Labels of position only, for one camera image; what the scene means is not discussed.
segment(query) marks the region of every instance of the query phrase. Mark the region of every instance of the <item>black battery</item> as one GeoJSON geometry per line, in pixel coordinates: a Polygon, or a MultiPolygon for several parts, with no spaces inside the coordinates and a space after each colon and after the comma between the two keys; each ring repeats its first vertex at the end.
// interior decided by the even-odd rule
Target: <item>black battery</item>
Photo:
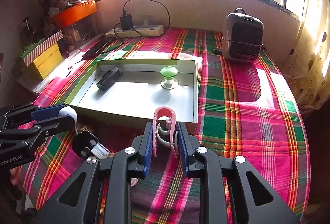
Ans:
{"type": "Polygon", "coordinates": [[[103,75],[102,79],[96,84],[97,87],[102,91],[108,90],[122,73],[122,70],[115,66],[112,70],[107,71],[107,73],[103,75]]]}

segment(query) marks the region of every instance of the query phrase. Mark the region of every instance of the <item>orange tray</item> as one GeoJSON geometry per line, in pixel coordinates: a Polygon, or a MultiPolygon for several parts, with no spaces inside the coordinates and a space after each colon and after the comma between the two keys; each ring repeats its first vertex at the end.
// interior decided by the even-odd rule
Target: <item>orange tray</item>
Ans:
{"type": "Polygon", "coordinates": [[[90,0],[54,15],[50,18],[50,22],[57,28],[63,28],[95,12],[97,12],[95,0],[90,0]]]}

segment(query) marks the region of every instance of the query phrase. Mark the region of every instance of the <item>cardboard box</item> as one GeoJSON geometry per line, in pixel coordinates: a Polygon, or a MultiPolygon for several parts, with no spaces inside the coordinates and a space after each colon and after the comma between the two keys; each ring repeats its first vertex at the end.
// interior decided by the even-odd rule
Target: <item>cardboard box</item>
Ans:
{"type": "Polygon", "coordinates": [[[22,54],[22,59],[26,66],[29,66],[38,56],[45,52],[49,47],[53,46],[54,43],[58,42],[63,38],[62,31],[59,31],[49,37],[47,40],[42,39],[39,42],[32,45],[22,54]]]}
{"type": "Polygon", "coordinates": [[[81,78],[65,104],[98,120],[137,128],[152,121],[158,107],[167,106],[176,113],[177,122],[185,122],[188,132],[194,134],[198,119],[196,63],[176,59],[101,60],[81,78]],[[99,90],[96,83],[115,65],[123,74],[110,89],[99,90]],[[165,66],[179,71],[179,85],[171,90],[160,84],[160,70],[165,66]]]}
{"type": "Polygon", "coordinates": [[[62,62],[62,55],[59,51],[57,42],[39,55],[28,68],[36,75],[45,79],[48,74],[62,62]]]}

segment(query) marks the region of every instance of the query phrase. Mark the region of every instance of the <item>black cable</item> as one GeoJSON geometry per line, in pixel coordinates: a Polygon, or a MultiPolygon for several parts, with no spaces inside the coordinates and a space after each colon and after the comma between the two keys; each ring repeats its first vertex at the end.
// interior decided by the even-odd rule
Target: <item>black cable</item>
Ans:
{"type": "MultiPolygon", "coordinates": [[[[130,1],[131,1],[131,0],[128,0],[127,2],[125,2],[124,6],[123,6],[123,15],[126,15],[125,5],[126,5],[128,2],[130,2],[130,1]]],[[[142,35],[141,33],[139,33],[134,27],[132,27],[132,29],[133,29],[134,31],[136,31],[141,37],[149,38],[149,39],[153,39],[153,38],[158,38],[158,37],[164,35],[164,34],[168,31],[168,29],[170,28],[170,24],[171,24],[171,17],[170,17],[170,13],[169,13],[168,9],[166,8],[166,6],[165,6],[164,4],[162,4],[161,2],[156,1],[156,0],[149,0],[149,1],[156,2],[156,3],[158,3],[158,4],[161,4],[161,5],[163,5],[164,8],[166,9],[166,12],[167,12],[167,15],[168,15],[168,26],[167,26],[167,29],[166,29],[162,34],[160,34],[160,35],[158,35],[158,36],[144,36],[144,35],[142,35]]]]}
{"type": "Polygon", "coordinates": [[[120,45],[118,45],[118,46],[116,46],[116,47],[114,47],[114,48],[111,48],[110,50],[108,50],[108,51],[104,51],[104,52],[102,52],[102,53],[100,53],[100,55],[101,54],[105,54],[105,53],[110,53],[110,52],[112,52],[113,50],[115,50],[115,49],[117,49],[118,47],[120,47],[120,46],[122,46],[123,44],[124,44],[124,41],[123,41],[123,39],[122,38],[120,38],[118,35],[117,35],[117,33],[116,33],[116,26],[118,26],[120,23],[117,23],[114,27],[113,27],[113,33],[116,35],[116,37],[121,41],[121,44],[120,45]]]}

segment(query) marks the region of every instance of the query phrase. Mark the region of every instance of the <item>pink clip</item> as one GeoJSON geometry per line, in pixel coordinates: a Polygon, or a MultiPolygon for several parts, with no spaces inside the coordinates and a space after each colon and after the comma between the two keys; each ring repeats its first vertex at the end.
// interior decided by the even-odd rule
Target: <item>pink clip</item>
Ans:
{"type": "Polygon", "coordinates": [[[153,115],[153,129],[152,129],[152,151],[153,155],[157,156],[157,145],[156,145],[156,129],[157,129],[157,121],[160,117],[169,117],[169,119],[166,120],[166,126],[169,127],[170,131],[170,142],[166,142],[162,140],[159,135],[157,134],[158,138],[160,139],[160,142],[167,146],[166,144],[170,144],[171,147],[171,152],[174,158],[177,157],[179,154],[178,147],[176,145],[176,141],[173,142],[173,137],[174,137],[174,131],[175,131],[175,125],[176,125],[176,120],[177,117],[175,115],[174,110],[172,110],[169,107],[159,107],[156,109],[154,115],[153,115]]]}

